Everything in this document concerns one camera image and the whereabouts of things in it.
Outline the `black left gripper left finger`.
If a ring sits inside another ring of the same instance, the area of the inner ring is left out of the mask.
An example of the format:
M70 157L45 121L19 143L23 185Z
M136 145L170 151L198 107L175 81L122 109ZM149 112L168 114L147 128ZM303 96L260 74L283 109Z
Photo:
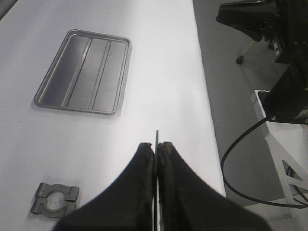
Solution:
M60 219L55 231L150 231L154 152L140 143L118 178L89 203Z

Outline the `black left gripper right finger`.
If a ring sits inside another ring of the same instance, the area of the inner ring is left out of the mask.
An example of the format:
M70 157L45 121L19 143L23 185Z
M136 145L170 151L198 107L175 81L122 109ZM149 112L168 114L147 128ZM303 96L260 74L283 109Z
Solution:
M269 231L260 216L238 206L207 185L171 142L158 155L161 228L164 231Z

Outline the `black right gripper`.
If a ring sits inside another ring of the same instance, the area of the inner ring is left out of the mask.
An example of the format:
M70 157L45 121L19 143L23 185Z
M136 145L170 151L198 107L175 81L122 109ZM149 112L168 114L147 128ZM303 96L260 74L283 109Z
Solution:
M216 21L254 41L268 34L277 63L308 57L308 2L306 0L242 0L221 4Z

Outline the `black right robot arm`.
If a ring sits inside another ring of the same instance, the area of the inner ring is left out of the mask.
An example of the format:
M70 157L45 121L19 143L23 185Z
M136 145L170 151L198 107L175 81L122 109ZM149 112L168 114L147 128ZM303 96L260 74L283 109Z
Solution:
M304 122L308 106L308 2L306 0L243 0L220 5L216 21L267 41L275 62L288 67L262 98L269 118Z

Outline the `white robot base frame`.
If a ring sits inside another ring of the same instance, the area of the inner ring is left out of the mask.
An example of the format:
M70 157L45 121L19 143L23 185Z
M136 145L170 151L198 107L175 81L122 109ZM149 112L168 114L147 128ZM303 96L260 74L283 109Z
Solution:
M259 120L266 119L260 127L266 140L287 205L295 205L291 187L308 189L308 121L286 120L269 115L263 108L268 91L255 90L251 96Z

